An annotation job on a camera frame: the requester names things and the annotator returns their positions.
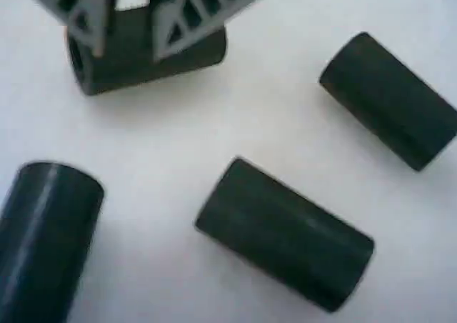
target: cylindrical spacer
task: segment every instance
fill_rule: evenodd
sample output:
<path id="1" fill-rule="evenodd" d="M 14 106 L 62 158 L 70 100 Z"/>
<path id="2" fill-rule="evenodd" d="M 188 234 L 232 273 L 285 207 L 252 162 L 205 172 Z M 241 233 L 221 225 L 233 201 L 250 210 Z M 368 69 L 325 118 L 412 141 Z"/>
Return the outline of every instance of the cylindrical spacer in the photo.
<path id="1" fill-rule="evenodd" d="M 174 76 L 221 63 L 226 55 L 222 28 L 179 54 L 153 61 L 151 15 L 147 6 L 114 14 L 103 54 L 66 35 L 76 80 L 88 96 Z"/>
<path id="2" fill-rule="evenodd" d="M 62 323 L 81 276 L 104 191 L 68 166 L 18 173 L 0 220 L 0 323 Z"/>
<path id="3" fill-rule="evenodd" d="M 242 159 L 196 227 L 329 312 L 359 283 L 374 241 Z"/>
<path id="4" fill-rule="evenodd" d="M 320 82 L 416 171 L 457 133 L 456 110 L 367 33 L 336 55 Z"/>

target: white surface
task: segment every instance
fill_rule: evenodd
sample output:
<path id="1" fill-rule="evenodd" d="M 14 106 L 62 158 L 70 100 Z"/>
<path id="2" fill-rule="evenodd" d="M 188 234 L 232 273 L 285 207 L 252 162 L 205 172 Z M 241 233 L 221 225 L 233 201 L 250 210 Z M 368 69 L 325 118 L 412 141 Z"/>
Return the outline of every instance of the white surface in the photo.
<path id="1" fill-rule="evenodd" d="M 40 158 L 107 188 L 70 323 L 457 322 L 457 146 L 415 174 L 316 83 L 368 30 L 457 106 L 455 0 L 263 0 L 229 24 L 224 65 L 94 99 L 46 12 L 0 9 L 0 197 Z M 194 231 L 237 154 L 375 238 L 339 313 Z"/>

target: gray plastic part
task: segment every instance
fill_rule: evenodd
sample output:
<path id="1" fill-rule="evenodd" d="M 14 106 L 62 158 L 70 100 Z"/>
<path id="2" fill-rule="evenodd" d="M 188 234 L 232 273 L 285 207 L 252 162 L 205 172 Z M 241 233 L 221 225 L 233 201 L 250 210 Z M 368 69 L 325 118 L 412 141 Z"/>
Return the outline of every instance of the gray plastic part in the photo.
<path id="1" fill-rule="evenodd" d="M 63 24 L 69 33 L 95 54 L 102 54 L 111 0 L 38 0 Z"/>
<path id="2" fill-rule="evenodd" d="M 152 14 L 154 58 L 189 48 L 255 0 L 169 0 Z"/>

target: white table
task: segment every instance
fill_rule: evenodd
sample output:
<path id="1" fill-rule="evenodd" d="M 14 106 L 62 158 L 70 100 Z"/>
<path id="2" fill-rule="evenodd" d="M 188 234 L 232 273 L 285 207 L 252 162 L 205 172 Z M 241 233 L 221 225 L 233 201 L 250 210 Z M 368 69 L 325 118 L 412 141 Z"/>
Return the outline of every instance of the white table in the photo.
<path id="1" fill-rule="evenodd" d="M 455 0 L 262 0 L 228 25 L 222 66 L 92 99 L 50 15 L 0 9 L 0 197 L 32 159 L 107 189 L 70 323 L 457 322 L 457 146 L 416 174 L 317 84 L 367 30 L 457 106 Z M 375 238 L 339 313 L 194 231 L 236 155 Z"/>

